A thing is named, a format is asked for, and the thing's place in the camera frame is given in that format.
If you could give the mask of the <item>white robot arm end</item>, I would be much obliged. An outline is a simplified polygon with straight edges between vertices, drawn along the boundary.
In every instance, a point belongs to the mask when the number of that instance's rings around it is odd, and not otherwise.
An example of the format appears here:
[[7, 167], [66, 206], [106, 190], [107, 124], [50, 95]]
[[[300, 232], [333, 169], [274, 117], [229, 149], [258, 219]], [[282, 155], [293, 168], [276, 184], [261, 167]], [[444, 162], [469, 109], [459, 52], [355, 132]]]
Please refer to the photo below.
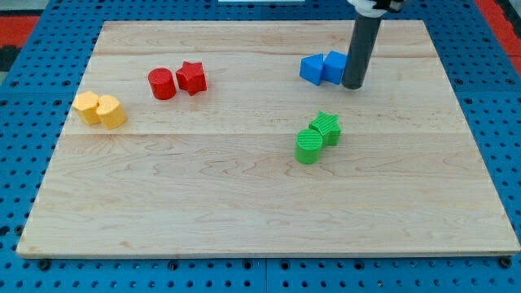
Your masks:
[[388, 12], [399, 13], [410, 3], [410, 0], [347, 0], [347, 2], [354, 6], [359, 15], [379, 18]]

